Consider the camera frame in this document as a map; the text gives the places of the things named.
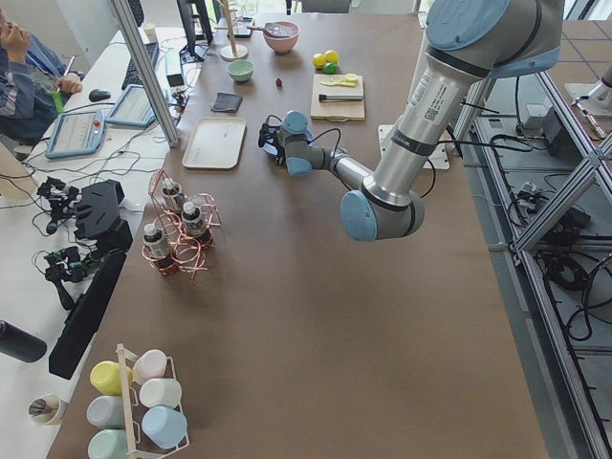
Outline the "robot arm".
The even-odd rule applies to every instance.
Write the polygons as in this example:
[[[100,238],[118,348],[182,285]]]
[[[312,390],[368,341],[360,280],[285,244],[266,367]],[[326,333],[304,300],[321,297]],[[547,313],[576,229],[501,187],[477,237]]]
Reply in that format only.
[[[412,185],[475,82],[545,71],[558,61],[561,1],[436,1],[426,19],[425,69],[397,119],[390,145],[370,170],[341,148],[309,143],[306,116],[288,112],[264,123],[258,143],[271,142],[288,173],[325,169],[348,189],[340,202],[346,232],[357,241],[401,238],[425,218]]]

